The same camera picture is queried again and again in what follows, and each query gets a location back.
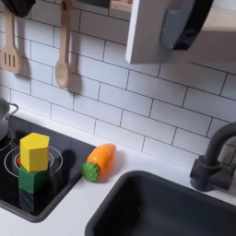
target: wooden utensil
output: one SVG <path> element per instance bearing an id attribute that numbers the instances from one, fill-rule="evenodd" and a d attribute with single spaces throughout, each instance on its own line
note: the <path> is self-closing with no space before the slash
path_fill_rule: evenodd
<path id="1" fill-rule="evenodd" d="M 5 7 L 6 44 L 1 52 L 2 67 L 15 74 L 19 73 L 21 57 L 15 44 L 15 16 Z"/>
<path id="2" fill-rule="evenodd" d="M 61 42 L 59 60 L 55 66 L 55 77 L 61 89 L 68 86 L 70 82 L 70 72 L 68 64 L 69 43 L 70 43 L 70 18 L 73 8 L 71 0 L 64 0 L 61 3 Z"/>

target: white countertop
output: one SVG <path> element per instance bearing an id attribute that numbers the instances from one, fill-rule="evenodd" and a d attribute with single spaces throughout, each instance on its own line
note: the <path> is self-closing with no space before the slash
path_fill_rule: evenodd
<path id="1" fill-rule="evenodd" d="M 94 146 L 109 142 L 103 138 L 90 135 L 23 110 L 19 110 L 17 116 Z M 41 223 L 30 223 L 0 208 L 1 235 L 83 236 L 89 219 L 95 213 L 100 203 L 110 192 L 119 177 L 128 171 L 139 170 L 152 172 L 160 177 L 192 188 L 189 183 L 190 170 L 118 144 L 117 150 L 116 165 L 109 180 L 104 179 L 102 183 L 89 183 L 81 179 L 49 217 Z M 236 180 L 234 180 L 234 183 L 227 193 L 214 190 L 208 193 L 208 195 L 212 195 L 236 206 Z"/>

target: metal pot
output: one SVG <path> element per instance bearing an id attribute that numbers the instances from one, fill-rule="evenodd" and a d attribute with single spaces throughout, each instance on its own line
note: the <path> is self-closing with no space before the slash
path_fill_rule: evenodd
<path id="1" fill-rule="evenodd" d="M 16 107 L 16 109 L 10 112 L 10 105 Z M 8 119 L 9 116 L 18 111 L 18 106 L 15 103 L 7 102 L 0 98 L 0 141 L 6 136 L 8 132 Z"/>

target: black faucet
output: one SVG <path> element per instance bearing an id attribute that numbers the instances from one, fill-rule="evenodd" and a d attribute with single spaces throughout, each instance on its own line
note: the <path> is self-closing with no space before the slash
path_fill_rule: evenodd
<path id="1" fill-rule="evenodd" d="M 191 170 L 191 185 L 201 192 L 208 192 L 213 187 L 229 190 L 233 179 L 235 166 L 223 168 L 218 162 L 218 156 L 223 145 L 236 136 L 236 123 L 220 128 L 211 138 L 205 156 L 195 160 Z"/>

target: orange carrot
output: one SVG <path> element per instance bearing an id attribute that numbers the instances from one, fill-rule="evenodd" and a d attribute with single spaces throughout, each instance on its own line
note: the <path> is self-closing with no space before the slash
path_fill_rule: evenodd
<path id="1" fill-rule="evenodd" d="M 114 144 L 96 147 L 82 166 L 82 174 L 86 180 L 96 182 L 113 164 L 116 153 Z"/>

